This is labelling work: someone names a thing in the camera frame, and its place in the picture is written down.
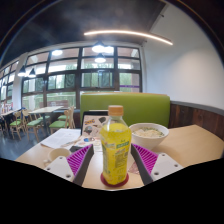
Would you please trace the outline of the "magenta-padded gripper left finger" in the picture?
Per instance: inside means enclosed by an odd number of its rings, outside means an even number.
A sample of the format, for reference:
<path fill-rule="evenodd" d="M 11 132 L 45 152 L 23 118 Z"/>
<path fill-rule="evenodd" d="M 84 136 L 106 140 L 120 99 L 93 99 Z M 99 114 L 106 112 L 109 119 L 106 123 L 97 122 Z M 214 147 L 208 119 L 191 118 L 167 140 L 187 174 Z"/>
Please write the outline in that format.
<path fill-rule="evenodd" d="M 68 157 L 58 156 L 45 170 L 81 186 L 93 155 L 93 145 L 90 144 L 73 152 Z"/>

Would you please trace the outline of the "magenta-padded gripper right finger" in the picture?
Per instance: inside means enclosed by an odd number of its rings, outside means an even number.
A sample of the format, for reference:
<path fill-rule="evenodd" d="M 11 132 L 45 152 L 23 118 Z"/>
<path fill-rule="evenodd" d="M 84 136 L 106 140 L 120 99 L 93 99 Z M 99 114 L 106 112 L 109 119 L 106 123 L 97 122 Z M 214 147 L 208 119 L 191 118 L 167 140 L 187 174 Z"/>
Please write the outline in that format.
<path fill-rule="evenodd" d="M 182 169 L 182 166 L 166 153 L 157 154 L 136 144 L 131 145 L 131 155 L 144 185 Z"/>

